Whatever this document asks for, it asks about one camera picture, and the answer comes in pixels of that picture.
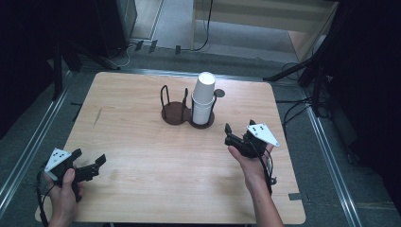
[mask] white paper cup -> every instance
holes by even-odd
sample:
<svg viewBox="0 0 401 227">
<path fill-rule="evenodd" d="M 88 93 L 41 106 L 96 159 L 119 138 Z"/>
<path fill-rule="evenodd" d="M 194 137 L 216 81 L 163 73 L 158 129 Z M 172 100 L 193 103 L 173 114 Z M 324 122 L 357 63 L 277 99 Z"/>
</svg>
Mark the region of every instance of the white paper cup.
<svg viewBox="0 0 401 227">
<path fill-rule="evenodd" d="M 194 105 L 192 121 L 197 125 L 204 125 L 209 121 L 212 106 L 207 108 L 200 108 Z"/>
<path fill-rule="evenodd" d="M 213 99 L 215 92 L 215 76 L 208 72 L 200 73 L 195 85 L 193 98 L 200 104 L 207 104 Z"/>
<path fill-rule="evenodd" d="M 197 125 L 206 124 L 209 121 L 209 117 L 212 112 L 212 106 L 215 102 L 215 97 L 213 96 L 212 101 L 207 104 L 199 104 L 194 99 L 193 101 L 194 106 L 192 110 L 192 121 Z"/>
</svg>

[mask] wire cup holder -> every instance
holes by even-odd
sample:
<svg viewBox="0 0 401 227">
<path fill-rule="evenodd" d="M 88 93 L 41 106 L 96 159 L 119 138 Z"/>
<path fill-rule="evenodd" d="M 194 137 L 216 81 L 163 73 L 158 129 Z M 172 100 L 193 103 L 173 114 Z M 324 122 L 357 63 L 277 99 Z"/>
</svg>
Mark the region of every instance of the wire cup holder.
<svg viewBox="0 0 401 227">
<path fill-rule="evenodd" d="M 163 90 L 166 90 L 167 94 L 167 104 L 163 100 Z M 192 117 L 194 115 L 194 99 L 192 100 L 191 109 L 186 106 L 186 98 L 188 97 L 188 89 L 185 88 L 185 93 L 183 96 L 183 102 L 173 101 L 170 102 L 170 96 L 168 94 L 167 85 L 163 86 L 160 90 L 160 100 L 162 102 L 162 118 L 169 125 L 181 125 L 183 122 L 188 121 L 189 124 L 196 129 L 207 129 L 209 128 L 213 122 L 215 121 L 215 114 L 213 113 L 213 109 L 215 107 L 216 102 L 218 101 L 218 97 L 223 97 L 224 91 L 221 89 L 216 89 L 214 92 L 214 102 L 212 104 L 209 120 L 207 123 L 203 125 L 196 124 Z"/>
</svg>

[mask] wrist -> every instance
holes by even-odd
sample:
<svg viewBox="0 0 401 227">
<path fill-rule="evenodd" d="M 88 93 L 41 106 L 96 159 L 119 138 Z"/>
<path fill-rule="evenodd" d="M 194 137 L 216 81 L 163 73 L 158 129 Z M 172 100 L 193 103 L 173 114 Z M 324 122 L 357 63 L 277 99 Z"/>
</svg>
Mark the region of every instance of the wrist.
<svg viewBox="0 0 401 227">
<path fill-rule="evenodd" d="M 52 216 L 48 226 L 68 227 L 72 222 L 73 220 L 71 218 L 64 217 L 63 215 Z"/>
<path fill-rule="evenodd" d="M 264 177 L 255 176 L 247 181 L 248 190 L 251 196 L 256 196 L 260 194 L 267 194 L 270 196 L 268 186 L 266 185 L 266 180 Z"/>
</svg>

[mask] black stand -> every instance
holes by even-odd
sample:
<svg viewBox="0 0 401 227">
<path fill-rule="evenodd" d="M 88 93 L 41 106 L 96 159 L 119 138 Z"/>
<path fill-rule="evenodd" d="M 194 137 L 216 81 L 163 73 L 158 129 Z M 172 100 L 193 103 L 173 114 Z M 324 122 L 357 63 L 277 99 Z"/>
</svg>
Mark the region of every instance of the black stand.
<svg viewBox="0 0 401 227">
<path fill-rule="evenodd" d="M 163 90 L 166 88 L 166 94 L 167 94 L 167 104 L 165 105 L 165 102 L 163 100 Z M 185 94 L 183 97 L 183 102 L 170 102 L 170 96 L 168 94 L 168 87 L 167 85 L 162 87 L 162 90 L 160 91 L 160 100 L 162 101 L 162 118 L 167 124 L 170 125 L 181 125 L 183 122 L 188 121 L 189 124 L 199 130 L 207 129 L 209 128 L 213 122 L 215 121 L 215 114 L 213 113 L 213 108 L 215 107 L 216 101 L 218 100 L 218 97 L 223 97 L 224 94 L 221 93 L 222 90 L 216 89 L 214 96 L 215 96 L 215 101 L 213 102 L 213 105 L 210 110 L 210 115 L 208 121 L 203 124 L 203 125 L 198 125 L 197 123 L 193 122 L 192 117 L 194 115 L 194 99 L 192 99 L 192 109 L 188 109 L 186 107 L 186 98 L 188 96 L 188 89 L 185 88 Z"/>
<path fill-rule="evenodd" d="M 323 77 L 324 75 L 327 75 L 328 64 L 335 57 L 336 49 L 340 46 L 340 35 L 346 24 L 347 18 L 352 14 L 353 9 L 355 8 L 355 5 L 350 8 L 344 5 L 345 3 L 340 2 L 331 29 L 314 55 L 275 76 L 263 78 L 264 81 L 276 81 L 301 69 L 305 69 L 298 79 L 298 84 L 301 87 L 306 87 L 313 79 L 315 79 L 312 109 L 317 116 L 320 116 L 318 112 L 318 102 Z"/>
<path fill-rule="evenodd" d="M 79 71 L 82 63 L 77 56 L 77 52 L 86 55 L 88 58 L 97 62 L 101 66 L 110 70 L 119 70 L 120 67 L 114 67 L 93 54 L 85 47 L 71 41 L 59 39 L 55 44 L 54 50 L 54 95 L 53 100 L 57 99 L 62 91 L 62 67 L 61 59 L 64 59 L 68 68 L 72 71 Z"/>
</svg>

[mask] human hand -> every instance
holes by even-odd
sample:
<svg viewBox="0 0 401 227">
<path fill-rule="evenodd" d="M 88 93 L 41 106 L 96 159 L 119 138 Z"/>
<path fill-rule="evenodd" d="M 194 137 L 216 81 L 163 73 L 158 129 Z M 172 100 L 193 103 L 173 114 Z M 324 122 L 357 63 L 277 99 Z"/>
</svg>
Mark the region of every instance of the human hand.
<svg viewBox="0 0 401 227">
<path fill-rule="evenodd" d="M 266 146 L 266 152 L 270 153 L 272 149 L 273 145 L 268 144 Z M 254 188 L 260 186 L 260 184 L 266 185 L 264 169 L 258 158 L 250 159 L 248 157 L 244 157 L 233 146 L 229 146 L 228 150 L 241 165 L 245 176 L 245 184 L 250 192 L 253 192 Z M 266 155 L 264 155 L 262 159 L 265 163 L 267 162 Z"/>
<path fill-rule="evenodd" d="M 47 181 L 47 188 L 51 188 L 53 180 L 44 174 Z M 78 213 L 76 196 L 72 189 L 72 183 L 75 179 L 75 170 L 69 168 L 62 179 L 62 187 L 55 185 L 49 192 L 53 214 L 49 221 L 49 226 L 69 226 Z M 82 183 L 78 183 L 78 194 L 83 195 Z"/>
<path fill-rule="evenodd" d="M 270 153 L 273 145 L 266 146 L 266 152 Z M 242 171 L 245 175 L 245 184 L 251 193 L 253 199 L 253 209 L 256 217 L 257 226 L 284 226 L 283 221 L 278 214 L 277 208 L 270 196 L 268 190 L 265 173 L 258 158 L 250 159 L 244 157 L 233 146 L 229 146 L 228 150 L 233 157 L 241 165 Z M 267 162 L 266 155 L 263 156 L 263 161 Z"/>
</svg>

